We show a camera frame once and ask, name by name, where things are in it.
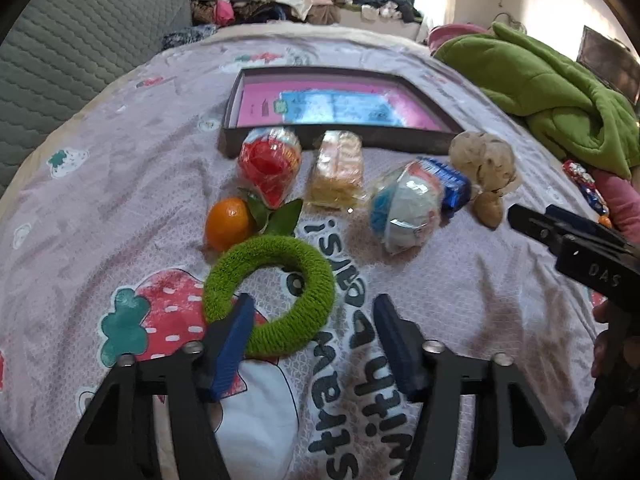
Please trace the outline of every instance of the green ring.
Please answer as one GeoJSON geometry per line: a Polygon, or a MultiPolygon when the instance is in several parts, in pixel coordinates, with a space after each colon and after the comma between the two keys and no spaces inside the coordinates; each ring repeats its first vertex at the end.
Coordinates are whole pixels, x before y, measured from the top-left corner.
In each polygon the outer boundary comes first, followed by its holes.
{"type": "Polygon", "coordinates": [[[277,357],[301,349],[324,326],[334,305],[334,276],[316,248],[290,236],[261,235],[232,247],[211,269],[202,297],[207,322],[225,317],[242,280],[269,265],[300,270],[305,288],[284,316],[254,326],[245,351],[248,357],[277,357]]]}

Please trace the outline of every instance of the orange fruit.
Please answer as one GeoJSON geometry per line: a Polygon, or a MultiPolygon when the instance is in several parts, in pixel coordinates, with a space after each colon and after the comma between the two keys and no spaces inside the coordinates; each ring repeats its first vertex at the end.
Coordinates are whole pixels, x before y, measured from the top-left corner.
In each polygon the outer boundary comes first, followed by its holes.
{"type": "Polygon", "coordinates": [[[226,198],[214,204],[207,215],[207,244],[221,253],[244,242],[254,230],[254,219],[244,200],[226,198]]]}

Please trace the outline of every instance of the bed sheet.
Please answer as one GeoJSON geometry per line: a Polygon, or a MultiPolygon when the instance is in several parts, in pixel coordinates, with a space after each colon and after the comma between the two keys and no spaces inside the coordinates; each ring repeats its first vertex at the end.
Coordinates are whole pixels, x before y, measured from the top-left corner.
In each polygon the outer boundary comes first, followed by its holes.
{"type": "MultiPolygon", "coordinates": [[[[159,54],[53,133],[0,200],[0,430],[35,478],[54,477],[117,354],[153,358],[204,330],[202,282],[215,257],[202,227],[208,208],[236,193],[235,161],[218,150],[222,114],[240,68],[266,64],[405,76],[465,128],[513,146],[524,184],[507,205],[557,203],[593,217],[549,152],[409,41],[278,24],[232,27],[159,54]]],[[[412,158],[377,149],[364,157],[367,181],[412,158]]],[[[292,196],[302,194],[312,160],[303,154],[292,196]]],[[[372,326],[370,306],[382,292],[455,352],[515,356],[559,430],[574,427],[593,387],[597,328],[588,291],[558,275],[542,245],[505,222],[489,231],[468,209],[426,247],[395,257],[358,212],[305,210],[296,234],[334,264],[335,307],[302,351],[243,361],[212,410],[234,480],[400,473],[419,406],[398,394],[372,326]]],[[[261,269],[239,292],[255,296],[257,322],[265,322],[286,311],[302,281],[261,269]]],[[[165,479],[175,478],[167,401],[156,399],[165,479]]],[[[467,399],[454,478],[463,477],[471,427],[467,399]]]]}

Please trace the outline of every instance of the red wrapped candy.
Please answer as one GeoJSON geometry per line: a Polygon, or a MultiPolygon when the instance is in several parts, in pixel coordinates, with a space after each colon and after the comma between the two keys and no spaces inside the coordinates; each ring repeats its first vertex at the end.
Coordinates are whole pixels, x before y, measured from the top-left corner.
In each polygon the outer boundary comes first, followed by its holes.
{"type": "Polygon", "coordinates": [[[286,128],[254,128],[238,156],[242,179],[257,191],[270,209],[279,207],[300,169],[302,148],[286,128]]]}

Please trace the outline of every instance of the green plush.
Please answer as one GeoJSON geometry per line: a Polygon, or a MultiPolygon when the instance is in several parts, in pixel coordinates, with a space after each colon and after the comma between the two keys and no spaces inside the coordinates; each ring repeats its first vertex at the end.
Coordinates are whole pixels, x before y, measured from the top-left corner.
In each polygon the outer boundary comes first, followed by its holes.
{"type": "Polygon", "coordinates": [[[502,23],[494,35],[443,44],[435,57],[478,86],[561,160],[572,157],[625,179],[640,164],[631,104],[585,67],[502,23]]]}
{"type": "Polygon", "coordinates": [[[247,275],[272,265],[300,270],[305,290],[284,316],[254,326],[247,357],[276,357],[301,349],[324,326],[334,305],[334,276],[318,250],[293,237],[261,235],[232,247],[209,273],[202,298],[207,322],[231,311],[231,297],[247,275]]]}

